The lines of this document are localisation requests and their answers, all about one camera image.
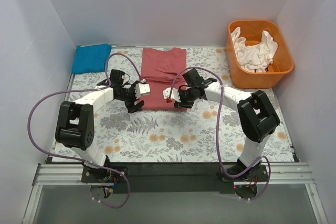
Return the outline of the red t shirt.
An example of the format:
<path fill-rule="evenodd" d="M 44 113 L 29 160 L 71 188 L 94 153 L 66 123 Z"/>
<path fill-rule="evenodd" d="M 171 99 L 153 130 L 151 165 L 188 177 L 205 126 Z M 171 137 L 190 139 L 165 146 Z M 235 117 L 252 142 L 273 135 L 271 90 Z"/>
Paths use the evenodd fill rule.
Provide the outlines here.
<path fill-rule="evenodd" d="M 150 85 L 150 94 L 142 97 L 143 110 L 178 110 L 167 103 L 163 91 L 170 88 L 176 75 L 186 68 L 185 49 L 173 48 L 161 51 L 144 48 L 142 51 L 141 76 Z"/>

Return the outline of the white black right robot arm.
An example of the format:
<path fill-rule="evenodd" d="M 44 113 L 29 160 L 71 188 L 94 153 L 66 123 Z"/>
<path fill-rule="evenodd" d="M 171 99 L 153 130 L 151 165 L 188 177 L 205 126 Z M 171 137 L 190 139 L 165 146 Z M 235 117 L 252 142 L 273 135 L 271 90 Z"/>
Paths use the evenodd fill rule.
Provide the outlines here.
<path fill-rule="evenodd" d="M 198 73 L 199 67 L 187 67 L 178 73 L 185 80 L 180 88 L 169 87 L 163 91 L 166 102 L 175 108 L 192 108 L 194 101 L 204 99 L 217 102 L 219 108 L 226 106 L 239 115 L 246 140 L 237 163 L 226 170 L 222 162 L 219 145 L 220 111 L 216 119 L 215 143 L 220 171 L 226 178 L 251 180 L 260 166 L 264 147 L 280 124 L 277 112 L 268 96 L 261 90 L 254 93 L 225 86 L 218 75 L 204 79 Z"/>

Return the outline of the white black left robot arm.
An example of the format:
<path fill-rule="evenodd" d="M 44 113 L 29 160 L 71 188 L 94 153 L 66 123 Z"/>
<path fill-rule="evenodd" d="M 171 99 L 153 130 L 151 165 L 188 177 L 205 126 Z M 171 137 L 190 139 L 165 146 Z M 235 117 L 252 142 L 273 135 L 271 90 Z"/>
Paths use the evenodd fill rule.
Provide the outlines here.
<path fill-rule="evenodd" d="M 113 69 L 109 78 L 97 84 L 96 91 L 60 105 L 56 142 L 79 155 L 89 174 L 100 182 L 110 180 L 112 170 L 108 156 L 99 150 L 94 140 L 94 114 L 113 100 L 123 101 L 128 113 L 141 111 L 144 101 L 140 101 L 140 98 L 150 94 L 150 86 L 146 81 L 130 84 L 124 81 L 124 77 L 123 71 Z"/>

